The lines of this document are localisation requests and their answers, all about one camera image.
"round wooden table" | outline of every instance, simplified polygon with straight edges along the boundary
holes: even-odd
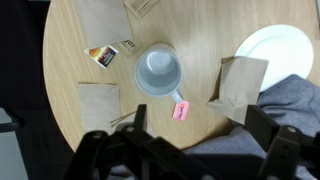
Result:
[[[131,57],[120,52],[107,69],[102,69],[84,54],[87,42],[74,0],[51,2],[43,45],[45,82],[56,121],[73,150],[85,133],[78,83],[118,84],[121,114],[147,104],[148,121],[156,133],[179,148],[227,133],[229,121],[207,106],[216,88],[221,59],[232,57],[250,34],[272,24],[293,25],[309,36],[315,59],[308,78],[320,85],[320,30],[315,1],[160,0],[141,20],[129,10],[127,15],[133,37],[143,48]],[[184,99],[190,101],[184,122],[171,118],[174,102],[170,97],[144,94],[133,78],[138,57],[159,42],[175,48],[182,66],[179,89]]]

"white plate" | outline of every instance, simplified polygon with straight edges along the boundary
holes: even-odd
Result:
[[[291,74],[306,78],[312,68],[313,48],[300,29],[273,25],[249,36],[237,50],[235,57],[239,56],[269,61],[260,89],[262,92]]]

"mug handle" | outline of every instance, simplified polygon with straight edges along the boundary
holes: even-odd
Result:
[[[171,97],[176,104],[179,104],[183,101],[182,96],[180,95],[178,89],[171,92]]]

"gray floor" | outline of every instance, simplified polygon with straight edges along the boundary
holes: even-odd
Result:
[[[7,122],[11,119],[0,109],[0,123]],[[6,180],[28,179],[15,132],[0,133],[0,174]]]

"white mug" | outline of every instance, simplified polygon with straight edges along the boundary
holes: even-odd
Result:
[[[134,77],[139,88],[150,96],[171,95],[176,103],[183,101],[178,91],[181,67],[169,45],[154,44],[144,52],[138,60]]]

